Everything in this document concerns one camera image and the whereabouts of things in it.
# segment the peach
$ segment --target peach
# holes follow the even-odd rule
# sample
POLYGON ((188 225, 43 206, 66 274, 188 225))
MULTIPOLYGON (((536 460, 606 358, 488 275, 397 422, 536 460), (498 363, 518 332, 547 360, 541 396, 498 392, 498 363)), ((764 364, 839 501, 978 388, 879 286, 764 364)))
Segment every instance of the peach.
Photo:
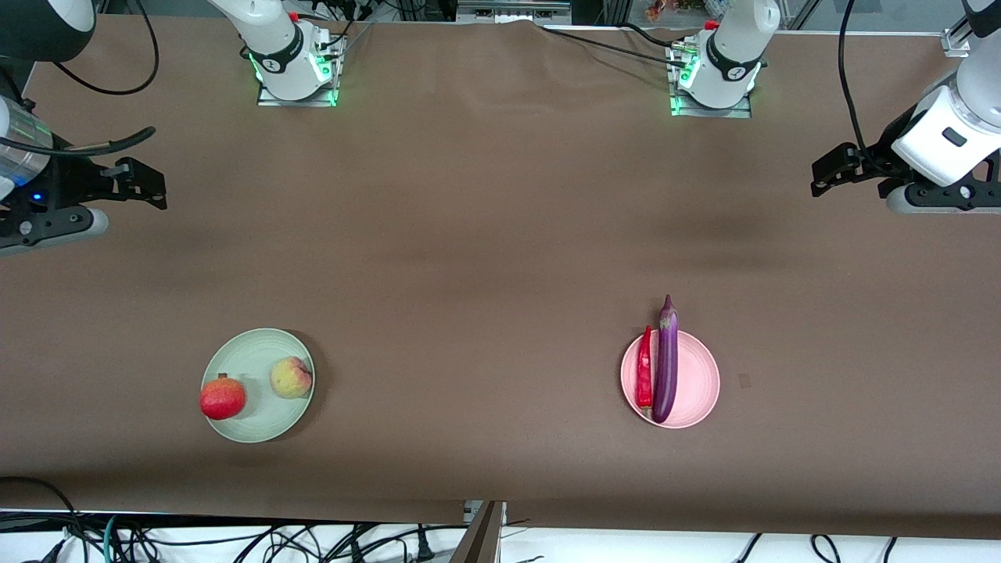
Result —
POLYGON ((312 375, 304 362, 289 356, 271 368, 271 390, 282 399, 298 399, 309 393, 312 375))

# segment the purple eggplant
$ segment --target purple eggplant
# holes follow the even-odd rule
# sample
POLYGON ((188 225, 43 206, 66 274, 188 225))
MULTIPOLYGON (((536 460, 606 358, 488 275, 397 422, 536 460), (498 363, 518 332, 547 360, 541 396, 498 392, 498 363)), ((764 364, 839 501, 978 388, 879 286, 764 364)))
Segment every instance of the purple eggplant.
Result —
POLYGON ((657 372, 654 374, 654 422, 668 420, 678 394, 678 312, 671 296, 664 300, 657 331, 657 372))

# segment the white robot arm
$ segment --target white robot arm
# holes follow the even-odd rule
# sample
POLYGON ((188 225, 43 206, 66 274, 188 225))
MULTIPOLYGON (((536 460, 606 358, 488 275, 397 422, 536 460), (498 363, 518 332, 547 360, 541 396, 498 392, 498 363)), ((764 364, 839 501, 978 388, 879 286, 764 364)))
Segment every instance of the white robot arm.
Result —
POLYGON ((703 30, 686 39, 698 45, 699 60, 679 86, 707 107, 737 105, 754 86, 761 55, 781 19, 775 0, 734 2, 718 29, 703 30))
POLYGON ((236 26, 257 76, 276 98, 308 97, 333 77, 330 32, 293 21, 281 0, 208 0, 236 26))
POLYGON ((1001 0, 963 0, 980 38, 959 68, 869 147, 843 143, 814 162, 813 194, 886 177, 879 186, 901 213, 1001 212, 1001 0), (987 178, 974 170, 986 163, 987 178))
MULTIPOLYGON (((62 62, 75 57, 94 31, 90 0, 0 2, 0 55, 62 62)), ((155 129, 91 147, 72 146, 31 113, 33 104, 0 97, 0 255, 104 232, 107 216, 82 205, 96 199, 147 201, 165 209, 163 174, 134 158, 113 167, 90 156, 141 142, 155 129)))

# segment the cable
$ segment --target cable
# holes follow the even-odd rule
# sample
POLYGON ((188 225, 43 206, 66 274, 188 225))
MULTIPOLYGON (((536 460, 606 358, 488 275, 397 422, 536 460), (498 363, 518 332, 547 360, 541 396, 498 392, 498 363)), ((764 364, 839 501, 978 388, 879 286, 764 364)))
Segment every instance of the cable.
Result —
POLYGON ((157 71, 159 71, 160 69, 160 45, 156 42, 156 33, 153 31, 153 24, 149 23, 149 16, 146 14, 146 8, 144 8, 142 5, 142 0, 135 0, 135 5, 139 7, 139 12, 142 13, 142 19, 143 21, 146 22, 146 28, 149 29, 149 40, 153 43, 153 70, 150 71, 149 77, 146 78, 146 80, 142 84, 139 84, 135 88, 129 88, 127 90, 109 90, 107 88, 101 88, 99 86, 91 84, 90 82, 87 82, 83 78, 80 78, 76 74, 73 74, 73 71, 63 66, 63 64, 60 62, 53 63, 56 65, 56 68, 61 70, 63 74, 65 74, 66 76, 69 76, 70 78, 75 80, 78 84, 90 88, 95 92, 101 94, 108 94, 110 96, 125 96, 128 94, 134 94, 136 92, 144 90, 146 86, 152 84, 153 79, 156 78, 157 71))
POLYGON ((382 0, 382 2, 384 2, 385 5, 389 6, 390 8, 393 8, 395 10, 399 10, 400 13, 403 13, 403 14, 419 14, 419 13, 422 13, 424 11, 424 8, 427 7, 427 2, 424 2, 423 4, 417 6, 416 8, 404 8, 402 6, 396 6, 395 4, 393 4, 392 2, 390 2, 389 0, 382 0))
POLYGON ((410 552, 406 550, 406 542, 403 540, 396 541, 403 544, 403 563, 410 563, 410 552))
POLYGON ((301 530, 299 530, 298 532, 295 532, 291 536, 287 536, 287 537, 284 534, 282 534, 281 532, 278 532, 278 531, 275 531, 272 534, 270 534, 269 537, 271 538, 271 545, 266 550, 264 550, 264 557, 262 559, 263 563, 271 563, 272 561, 274 561, 274 558, 278 555, 278 552, 280 552, 282 549, 285 549, 286 547, 288 547, 290 549, 293 549, 295 551, 298 551, 299 553, 301 553, 302 555, 304 555, 305 558, 306 558, 306 562, 307 563, 309 561, 309 557, 310 556, 315 557, 316 559, 319 559, 320 558, 320 553, 319 553, 319 545, 318 544, 317 544, 317 547, 316 547, 316 553, 313 553, 313 552, 309 551, 305 546, 303 546, 302 544, 300 544, 300 543, 298 543, 298 542, 295 541, 295 538, 299 537, 300 535, 302 535, 302 534, 304 534, 306 532, 309 532, 311 534, 312 533, 311 529, 313 528, 313 526, 314 526, 313 524, 310 524, 310 525, 307 525, 307 526, 303 526, 301 530), (280 543, 275 544, 273 536, 278 536, 283 541, 281 541, 280 543))
POLYGON ((112 515, 108 518, 108 524, 104 526, 104 563, 111 563, 111 530, 115 525, 115 520, 118 515, 112 515))
POLYGON ((559 35, 561 37, 566 37, 568 39, 573 39, 575 41, 581 41, 583 43, 590 43, 590 44, 596 45, 598 47, 604 47, 606 49, 611 49, 613 51, 619 51, 620 53, 626 53, 627 55, 633 55, 634 57, 640 57, 642 59, 652 60, 652 61, 655 61, 655 62, 667 64, 669 66, 677 66, 679 68, 685 66, 685 63, 683 63, 682 61, 668 60, 668 59, 665 59, 665 58, 655 57, 653 55, 648 55, 646 53, 639 53, 637 51, 631 51, 629 49, 623 49, 622 47, 616 47, 615 45, 609 45, 608 43, 601 43, 601 42, 595 41, 593 39, 588 39, 586 37, 581 37, 579 35, 572 35, 570 33, 564 33, 563 31, 560 31, 559 29, 550 29, 548 27, 541 27, 540 29, 542 29, 544 31, 547 31, 549 33, 552 33, 554 35, 559 35))
POLYGON ((236 558, 233 559, 233 563, 243 563, 243 561, 247 558, 247 555, 250 555, 250 552, 253 551, 253 548, 257 547, 257 544, 264 541, 264 538, 270 536, 271 532, 274 532, 277 529, 277 526, 271 526, 266 532, 256 536, 253 541, 245 545, 243 550, 236 555, 236 558))
POLYGON ((810 547, 814 548, 814 553, 817 554, 817 557, 820 557, 826 563, 841 563, 841 555, 838 553, 838 548, 835 547, 834 540, 832 540, 830 536, 823 534, 822 535, 814 534, 810 536, 810 547), (834 561, 831 561, 827 557, 824 557, 824 554, 820 552, 820 548, 817 547, 817 538, 824 538, 827 541, 827 545, 831 546, 831 551, 834 552, 834 561))
POLYGON ((890 541, 886 544, 886 549, 883 550, 883 563, 890 563, 890 552, 893 551, 893 546, 897 545, 897 536, 890 538, 890 541))
POLYGON ((52 549, 50 549, 49 552, 45 554, 45 557, 42 558, 41 563, 56 563, 59 560, 59 552, 62 551, 62 546, 65 543, 66 540, 59 540, 59 543, 52 546, 52 549))
MULTIPOLYGON (((423 529, 424 532, 431 532, 431 531, 434 531, 434 530, 464 530, 466 528, 468 528, 468 526, 440 525, 440 526, 424 526, 422 529, 423 529)), ((396 534, 395 536, 391 536, 391 537, 388 537, 388 538, 382 538, 382 539, 379 539, 379 540, 375 540, 372 543, 370 543, 370 544, 368 544, 368 545, 366 545, 366 546, 364 546, 364 547, 361 548, 361 556, 363 557, 365 555, 368 555, 369 553, 375 551, 376 549, 382 547, 383 545, 385 545, 385 544, 387 544, 389 542, 394 542, 396 540, 405 538, 406 536, 409 536, 410 534, 416 534, 417 530, 418 530, 418 528, 414 528, 414 529, 409 530, 407 532, 402 532, 400 534, 396 534)))
POLYGON ((136 131, 131 135, 118 140, 109 140, 102 143, 97 143, 93 145, 81 145, 70 148, 46 148, 44 146, 37 146, 34 144, 25 144, 23 142, 17 142, 10 140, 6 137, 0 137, 0 144, 7 145, 11 148, 16 148, 18 150, 23 150, 25 152, 35 152, 38 154, 48 154, 49 156, 75 156, 78 158, 87 158, 90 156, 101 156, 104 154, 112 154, 114 152, 120 152, 126 148, 131 148, 140 142, 153 136, 156 132, 155 127, 146 127, 140 131, 136 131))
POLYGON ((763 535, 764 534, 760 533, 755 534, 754 537, 751 538, 751 541, 748 543, 748 546, 744 548, 744 553, 739 558, 737 558, 737 561, 735 561, 734 563, 747 563, 748 557, 751 557, 751 550, 754 549, 755 544, 758 543, 758 540, 760 540, 763 535))
POLYGON ((345 35, 347 35, 347 30, 351 29, 352 23, 354 23, 354 20, 347 20, 347 25, 344 26, 344 30, 340 32, 340 35, 337 36, 335 41, 340 41, 341 39, 344 38, 345 35))
POLYGON ((355 525, 350 532, 348 532, 344 537, 340 538, 336 544, 331 547, 326 554, 320 558, 319 563, 329 563, 330 561, 338 557, 349 557, 341 556, 340 552, 350 547, 352 541, 356 541, 358 538, 368 533, 369 531, 375 529, 377 524, 358 524, 355 525))
POLYGON ((17 87, 17 82, 15 82, 14 77, 10 75, 10 71, 5 67, 0 66, 0 74, 3 74, 4 81, 6 81, 7 86, 10 87, 10 93, 14 96, 14 101, 16 101, 21 107, 24 107, 24 96, 21 95, 21 88, 17 87))
MULTIPOLYGON (((76 531, 79 532, 81 534, 81 536, 85 535, 85 532, 83 530, 83 526, 80 524, 80 519, 77 516, 76 509, 73 508, 73 504, 70 503, 69 499, 66 497, 66 495, 64 495, 63 492, 60 491, 52 483, 49 483, 48 481, 43 481, 41 479, 36 479, 34 477, 21 477, 21 476, 17 476, 17 475, 7 475, 7 476, 4 476, 4 477, 0 477, 0 483, 24 483, 24 484, 35 485, 35 486, 38 486, 38 487, 44 487, 45 489, 48 489, 49 491, 51 491, 52 493, 54 493, 57 497, 59 497, 59 501, 62 502, 63 506, 66 507, 66 512, 69 513, 69 517, 70 517, 71 523, 76 528, 76 531)), ((88 563, 90 561, 90 555, 89 555, 89 553, 90 553, 90 550, 87 548, 86 540, 84 540, 84 545, 83 545, 83 562, 84 563, 88 563)))
POLYGON ((602 11, 598 12, 598 17, 595 18, 595 22, 592 23, 591 25, 598 25, 598 22, 602 21, 602 18, 605 17, 605 9, 606 7, 608 7, 608 5, 609 4, 607 2, 602 2, 602 11))
POLYGON ((434 552, 431 551, 431 546, 427 542, 427 534, 424 532, 424 527, 421 524, 417 524, 417 561, 430 561, 434 559, 434 552))
POLYGON ((148 538, 147 537, 146 541, 148 541, 149 543, 157 544, 157 545, 166 545, 166 546, 171 546, 171 547, 190 547, 190 546, 196 546, 196 545, 214 545, 214 544, 220 544, 220 543, 238 542, 238 541, 242 541, 242 540, 252 540, 253 538, 256 538, 260 534, 253 534, 251 536, 239 536, 237 538, 223 538, 223 539, 220 539, 220 540, 202 540, 202 541, 198 541, 198 542, 165 542, 165 541, 161 541, 161 540, 154 540, 152 538, 148 538))
POLYGON ((852 17, 852 8, 854 6, 855 0, 848 0, 848 4, 845 5, 845 16, 841 18, 841 29, 838 32, 838 77, 841 79, 841 91, 845 94, 845 103, 848 104, 848 116, 852 120, 852 129, 855 131, 855 142, 859 145, 859 153, 874 168, 879 170, 880 173, 895 177, 894 174, 885 170, 879 162, 873 160, 872 155, 869 154, 869 149, 866 148, 866 141, 862 138, 862 127, 859 125, 859 115, 855 109, 855 100, 852 99, 852 92, 848 88, 848 75, 845 73, 845 36, 848 34, 848 20, 852 17))
POLYGON ((662 47, 670 47, 671 46, 671 41, 661 41, 657 37, 654 37, 653 35, 647 33, 646 30, 644 30, 639 25, 636 25, 635 23, 630 23, 628 21, 624 21, 623 23, 617 25, 616 27, 627 27, 629 29, 632 29, 633 31, 639 33, 640 37, 643 37, 644 39, 646 39, 647 41, 650 41, 651 43, 653 43, 655 45, 660 45, 662 47))
POLYGON ((361 33, 355 35, 354 39, 351 39, 351 42, 348 43, 346 47, 344 47, 345 55, 347 54, 347 51, 350 51, 351 47, 353 47, 354 44, 358 42, 358 39, 361 39, 364 36, 365 32, 367 32, 369 29, 371 29, 373 25, 375 25, 375 22, 365 22, 365 23, 367 23, 368 25, 366 25, 365 28, 361 30, 361 33))

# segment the red chili pepper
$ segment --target red chili pepper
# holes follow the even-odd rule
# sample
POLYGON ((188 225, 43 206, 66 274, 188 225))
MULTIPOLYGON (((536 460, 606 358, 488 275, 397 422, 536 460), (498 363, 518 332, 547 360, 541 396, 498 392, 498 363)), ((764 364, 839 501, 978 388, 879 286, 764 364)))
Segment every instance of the red chili pepper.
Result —
POLYGON ((650 374, 650 339, 653 330, 647 326, 647 331, 640 341, 640 355, 637 356, 636 363, 636 406, 643 409, 647 418, 650 418, 650 409, 654 406, 654 393, 651 389, 650 374))

